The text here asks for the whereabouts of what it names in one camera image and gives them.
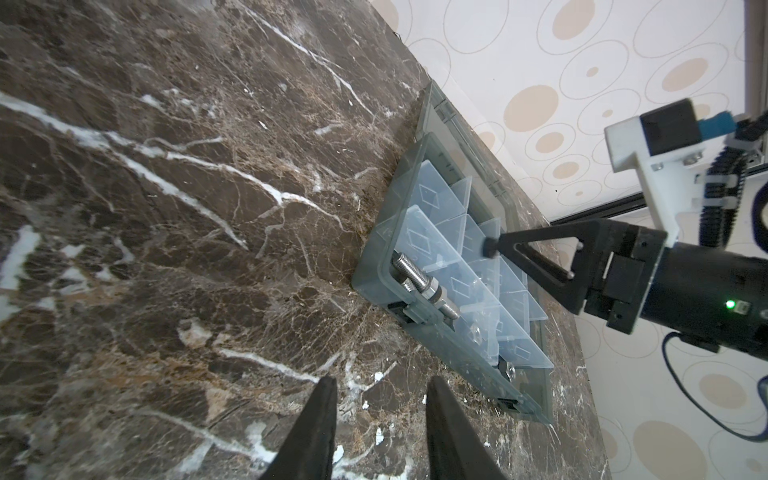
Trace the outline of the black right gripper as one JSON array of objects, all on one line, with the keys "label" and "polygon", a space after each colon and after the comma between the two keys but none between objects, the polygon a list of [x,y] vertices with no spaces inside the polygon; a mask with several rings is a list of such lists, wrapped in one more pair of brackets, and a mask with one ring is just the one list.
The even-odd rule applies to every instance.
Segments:
[{"label": "black right gripper", "polygon": [[[534,244],[574,238],[581,246],[569,267]],[[566,310],[578,314],[601,281],[609,257],[609,222],[588,220],[486,238],[486,258],[503,256]],[[713,353],[726,347],[767,358],[767,261],[719,249],[677,243],[662,254],[639,317]]]}]

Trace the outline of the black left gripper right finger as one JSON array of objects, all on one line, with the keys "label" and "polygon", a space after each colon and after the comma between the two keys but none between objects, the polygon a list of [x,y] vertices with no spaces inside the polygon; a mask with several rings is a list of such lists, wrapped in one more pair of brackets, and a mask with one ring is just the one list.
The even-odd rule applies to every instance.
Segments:
[{"label": "black left gripper right finger", "polygon": [[440,376],[428,383],[426,430],[430,479],[505,479]]}]

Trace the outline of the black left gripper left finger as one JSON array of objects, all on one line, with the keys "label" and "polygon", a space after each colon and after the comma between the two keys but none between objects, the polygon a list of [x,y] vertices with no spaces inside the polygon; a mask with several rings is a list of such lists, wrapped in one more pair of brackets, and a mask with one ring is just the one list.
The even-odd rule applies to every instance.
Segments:
[{"label": "black left gripper left finger", "polygon": [[322,377],[261,479],[331,479],[338,385]]}]

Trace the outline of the steel bolt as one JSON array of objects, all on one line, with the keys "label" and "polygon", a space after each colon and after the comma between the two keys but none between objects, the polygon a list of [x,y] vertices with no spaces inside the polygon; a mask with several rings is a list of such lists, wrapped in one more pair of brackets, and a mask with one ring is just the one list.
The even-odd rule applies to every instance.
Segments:
[{"label": "steel bolt", "polygon": [[427,300],[431,300],[439,292],[439,281],[426,274],[405,254],[394,251],[392,266]]},{"label": "steel bolt", "polygon": [[458,320],[461,316],[458,306],[447,296],[442,286],[427,287],[421,295],[435,306],[445,318],[451,321]]}]

